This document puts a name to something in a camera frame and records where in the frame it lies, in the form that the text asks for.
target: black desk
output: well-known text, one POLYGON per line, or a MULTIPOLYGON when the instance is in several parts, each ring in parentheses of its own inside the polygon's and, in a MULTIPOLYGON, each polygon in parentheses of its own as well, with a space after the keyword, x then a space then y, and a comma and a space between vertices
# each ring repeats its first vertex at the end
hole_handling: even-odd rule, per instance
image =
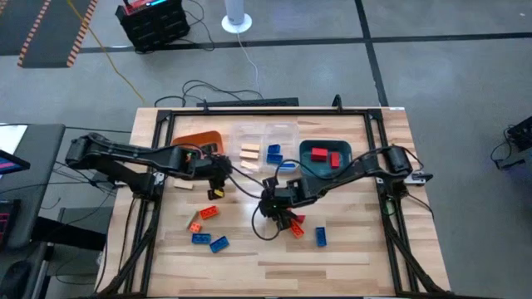
POLYGON ((91 250, 102 250, 105 245, 105 234, 38 217, 64 133, 64 125, 29 125, 14 155, 29 162, 30 169, 6 174, 0 179, 0 193, 37 184, 0 194, 2 199, 21 199, 7 249, 24 248, 31 241, 62 243, 91 250), (61 233, 50 234, 59 227, 61 233))
MULTIPOLYGON (((0 179, 0 193, 31 184, 48 183, 64 133, 64 125, 29 125, 14 155, 29 162, 31 168, 4 175, 0 179)), ((0 194, 2 199, 21 199, 6 248, 23 248, 30 243, 46 190, 47 186, 42 185, 0 194)))

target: orange lego brick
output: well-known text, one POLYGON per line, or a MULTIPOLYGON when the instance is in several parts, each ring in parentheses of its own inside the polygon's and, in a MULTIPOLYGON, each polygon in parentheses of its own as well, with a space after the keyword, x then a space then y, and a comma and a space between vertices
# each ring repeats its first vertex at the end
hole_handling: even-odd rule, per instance
POLYGON ((200 230, 201 230, 201 224, 199 224, 199 223, 192 223, 192 224, 190 225, 190 231, 191 231, 192 233, 199 233, 200 230))
POLYGON ((305 234, 305 231, 303 231, 303 229, 299 226, 299 224, 295 220, 293 219, 290 219, 290 220, 292 222, 292 226, 290 227, 290 230, 292 231, 293 236, 295 238, 302 237, 305 234))
POLYGON ((201 215, 202 219, 213 217, 214 215, 218 215, 218 213, 219 213, 219 210, 218 210, 218 207, 216 206, 204 208, 201 211, 199 211, 199 215, 201 215))

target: black floor mat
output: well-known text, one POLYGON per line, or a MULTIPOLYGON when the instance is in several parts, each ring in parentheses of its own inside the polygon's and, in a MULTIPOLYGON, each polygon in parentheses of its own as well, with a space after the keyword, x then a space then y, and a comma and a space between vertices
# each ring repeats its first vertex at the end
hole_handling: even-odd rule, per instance
POLYGON ((0 56, 18 55, 44 0, 0 0, 0 56))
MULTIPOLYGON (((31 41, 25 44, 26 47, 22 46, 25 50, 22 49, 19 66, 68 67, 76 59, 79 46, 87 33, 86 27, 81 26, 80 19, 66 0, 46 0, 45 3, 47 2, 47 8, 43 8, 37 15, 38 28, 31 41)), ((89 22, 96 8, 96 0, 72 0, 72 3, 89 22)))

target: black metal frame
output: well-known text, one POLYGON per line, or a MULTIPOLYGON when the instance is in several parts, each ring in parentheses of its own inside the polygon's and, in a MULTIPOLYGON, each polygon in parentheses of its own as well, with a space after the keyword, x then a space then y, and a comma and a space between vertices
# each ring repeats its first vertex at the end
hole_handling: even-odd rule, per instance
MULTIPOLYGON (((209 109, 209 107, 204 107, 203 109, 191 109, 191 110, 158 110, 157 117, 156 117, 156 123, 155 123, 155 130, 154 130, 154 137, 152 140, 152 148, 157 148, 160 142, 160 135, 163 127, 164 122, 168 122, 168 126, 166 128, 166 136, 165 136, 165 144, 164 146, 168 146, 171 144, 173 132, 174 132, 174 126, 175 126, 175 119, 178 116, 194 116, 194 115, 360 115, 364 119, 365 127, 366 127, 366 135, 367 135, 367 142, 370 150, 373 150, 376 148, 375 138, 373 135, 373 129, 372 129, 372 122, 375 121, 377 123, 378 128, 378 134, 381 146, 388 146, 387 136, 386 136, 386 130, 384 127, 384 122, 382 118, 382 111, 380 109, 350 109, 350 108, 344 108, 342 107, 342 101, 337 96, 333 102, 333 105, 336 106, 335 108, 322 108, 322 109, 305 109, 305 108, 297 108, 297 109, 268 109, 268 110, 254 110, 253 108, 243 108, 243 109, 230 109, 230 108, 221 108, 221 109, 209 109)), ((156 237, 156 228, 158 226, 159 222, 159 216, 160 216, 160 203, 162 199, 162 189, 164 188, 164 182, 162 185, 159 186, 160 188, 160 198, 155 199, 154 201, 154 207, 153 212, 151 216, 150 226, 146 230, 146 233, 143 233, 144 231, 144 223, 147 216, 148 211, 148 205, 149 203, 146 201, 143 201, 140 204, 140 210, 137 218, 137 223, 135 227, 135 236, 134 241, 132 245, 132 252, 138 252, 138 254, 132 254, 130 258, 126 261, 127 263, 135 262, 136 259, 140 256, 140 252, 143 252, 145 248, 147 248, 147 252, 145 255, 145 263, 144 268, 142 272, 142 279, 140 282, 140 291, 139 292, 132 292, 132 286, 133 286, 133 277, 135 273, 135 266, 130 267, 127 273, 124 275, 127 275, 126 281, 125 281, 125 288, 124 293, 122 294, 107 294, 107 296, 111 295, 111 297, 141 297, 141 296, 147 296, 148 292, 148 285, 150 283, 150 272, 153 262, 153 253, 155 249, 155 237, 156 237)), ((387 191, 384 189, 384 185, 377 180, 377 194, 378 194, 378 200, 379 205, 381 207, 381 210, 384 210, 384 208, 387 205, 387 191)), ((397 219, 397 226, 398 226, 398 234, 397 237, 399 238, 399 242, 401 242, 401 246, 403 249, 406 250, 402 251, 402 255, 406 260, 406 269, 407 269, 407 276, 409 281, 409 287, 410 291, 404 291, 401 284, 401 274, 399 272, 399 266, 397 262, 397 255, 396 255, 396 243, 398 242, 397 238, 393 240, 393 237, 390 236, 388 233, 385 233, 386 238, 386 244, 387 244, 387 251, 388 251, 388 257, 390 260, 390 268, 392 273, 392 280, 394 285, 394 291, 396 293, 396 296, 399 297, 434 297, 434 298, 442 298, 442 297, 452 297, 452 298, 474 298, 474 297, 463 297, 454 295, 450 292, 419 292, 419 287, 417 285, 417 277, 414 271, 414 267, 417 266, 417 270, 419 273, 419 264, 415 261, 415 258, 409 254, 410 252, 410 245, 408 241, 408 236, 406 232, 406 225, 405 225, 405 219, 404 215, 402 213, 401 209, 401 203, 400 201, 393 202, 395 205, 394 210, 396 219, 397 219)), ((385 221, 385 218, 382 218, 382 223, 386 231, 386 227, 392 225, 390 222, 390 219, 385 221)))

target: clear plastic container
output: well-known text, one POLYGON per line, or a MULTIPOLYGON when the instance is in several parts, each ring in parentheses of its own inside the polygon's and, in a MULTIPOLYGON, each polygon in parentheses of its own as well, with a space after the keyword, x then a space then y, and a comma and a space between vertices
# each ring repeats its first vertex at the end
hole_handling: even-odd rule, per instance
POLYGON ((264 127, 265 123, 262 122, 238 122, 231 127, 229 136, 229 158, 234 167, 245 173, 258 172, 262 169, 263 160, 266 161, 266 158, 263 159, 263 155, 268 151, 268 149, 264 151, 263 146, 264 127), (242 158, 240 158, 242 144, 260 145, 259 159, 244 159, 245 161, 257 165, 259 167, 257 171, 240 166, 240 161, 242 161, 242 158))
MULTIPOLYGON (((273 174, 277 168, 276 164, 266 163, 268 147, 270 145, 281 145, 280 154, 283 159, 299 159, 299 127, 291 122, 239 122, 231 127, 229 137, 229 157, 233 166, 245 173, 263 172, 273 174), (245 159, 257 165, 257 171, 245 169, 240 166, 240 152, 242 144, 260 145, 259 159, 245 159)), ((279 173, 292 173, 298 168, 281 168, 279 173)))
MULTIPOLYGON (((297 124, 292 122, 279 122, 279 123, 267 123, 264 127, 264 141, 262 150, 263 154, 263 163, 262 171, 268 174, 273 174, 277 168, 276 164, 266 163, 268 156, 268 147, 270 145, 281 145, 280 154, 285 159, 295 159, 299 160, 299 127, 297 124)), ((299 164, 295 164, 293 168, 283 168, 279 169, 279 173, 292 173, 296 171, 299 167, 299 164)))

